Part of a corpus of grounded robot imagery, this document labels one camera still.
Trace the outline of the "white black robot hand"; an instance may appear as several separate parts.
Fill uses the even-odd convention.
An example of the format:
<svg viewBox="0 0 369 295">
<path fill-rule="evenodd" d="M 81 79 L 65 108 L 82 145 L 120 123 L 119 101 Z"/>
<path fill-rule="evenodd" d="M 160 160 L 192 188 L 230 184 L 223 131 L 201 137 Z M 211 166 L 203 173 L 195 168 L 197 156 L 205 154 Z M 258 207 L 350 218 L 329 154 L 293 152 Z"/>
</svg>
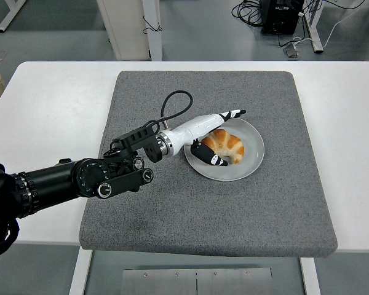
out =
<svg viewBox="0 0 369 295">
<path fill-rule="evenodd" d="M 157 139 L 162 155 L 170 157 L 183 146 L 189 146 L 192 155 L 209 165 L 227 166 L 225 157 L 229 157 L 234 164 L 240 163 L 245 152 L 241 139 L 220 126 L 245 113 L 245 110 L 238 109 L 199 116 L 173 130 L 159 132 Z"/>
</svg>

